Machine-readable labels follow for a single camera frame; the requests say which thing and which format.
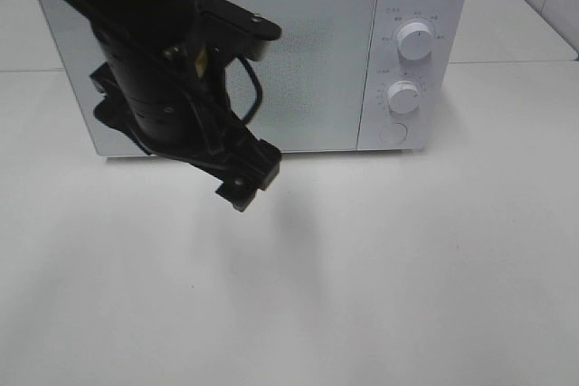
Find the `white microwave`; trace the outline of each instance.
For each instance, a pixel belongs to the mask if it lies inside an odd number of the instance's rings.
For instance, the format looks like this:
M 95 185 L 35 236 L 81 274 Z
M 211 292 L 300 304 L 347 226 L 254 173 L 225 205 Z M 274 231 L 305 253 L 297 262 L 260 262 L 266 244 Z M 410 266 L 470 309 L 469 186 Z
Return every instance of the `white microwave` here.
M 254 65 L 265 91 L 255 136 L 283 152 L 426 146 L 464 0 L 230 1 L 283 30 Z M 93 116 L 89 75 L 104 57 L 89 23 L 62 0 L 40 2 L 98 154 L 143 155 Z M 241 66 L 227 82 L 244 113 L 254 91 Z

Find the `black cable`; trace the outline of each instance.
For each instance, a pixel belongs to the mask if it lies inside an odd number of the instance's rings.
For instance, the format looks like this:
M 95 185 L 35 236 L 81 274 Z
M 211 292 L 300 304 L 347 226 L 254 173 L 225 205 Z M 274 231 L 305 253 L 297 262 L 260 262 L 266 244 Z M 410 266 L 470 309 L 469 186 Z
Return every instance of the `black cable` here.
M 242 123 L 247 126 L 252 122 L 255 114 L 261 107 L 261 103 L 263 103 L 263 87 L 261 86 L 260 80 L 257 78 L 257 74 L 255 74 L 249 61 L 243 56 L 238 56 L 237 59 L 242 63 L 243 68 L 247 71 L 248 76 L 250 76 L 250 79 L 252 80 L 253 87 L 255 88 L 255 100 L 247 114 L 242 118 Z

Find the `microwave control panel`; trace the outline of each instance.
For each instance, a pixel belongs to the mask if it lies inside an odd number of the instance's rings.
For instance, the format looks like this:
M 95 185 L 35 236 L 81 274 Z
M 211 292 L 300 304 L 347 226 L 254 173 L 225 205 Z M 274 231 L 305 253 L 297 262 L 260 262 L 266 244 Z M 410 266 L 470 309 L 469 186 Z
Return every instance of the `microwave control panel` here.
M 464 0 L 376 0 L 358 150 L 420 149 Z

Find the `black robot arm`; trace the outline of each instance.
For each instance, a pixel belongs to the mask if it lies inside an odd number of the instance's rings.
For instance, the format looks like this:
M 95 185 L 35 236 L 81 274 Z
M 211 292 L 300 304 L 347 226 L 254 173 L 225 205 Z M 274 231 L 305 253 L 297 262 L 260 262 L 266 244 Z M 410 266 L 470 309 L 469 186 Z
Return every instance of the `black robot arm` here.
M 149 155 L 183 161 L 223 181 L 217 191 L 244 210 L 280 169 L 281 153 L 246 127 L 261 104 L 252 66 L 276 24 L 226 0 L 65 0 L 91 22 L 107 62 L 92 78 L 95 117 Z M 238 118 L 225 69 L 242 62 L 256 102 Z

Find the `white tabletop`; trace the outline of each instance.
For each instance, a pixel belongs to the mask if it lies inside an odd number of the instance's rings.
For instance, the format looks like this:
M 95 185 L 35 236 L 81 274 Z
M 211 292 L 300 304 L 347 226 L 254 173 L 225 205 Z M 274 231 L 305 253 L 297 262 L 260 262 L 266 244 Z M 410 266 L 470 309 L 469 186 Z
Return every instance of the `white tabletop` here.
M 245 214 L 0 81 L 0 384 L 579 382 L 578 63 L 451 65 L 426 151 L 289 156 Z
M 576 57 L 573 48 L 524 0 L 466 0 L 451 62 Z M 37 0 L 0 0 L 0 71 L 61 67 Z

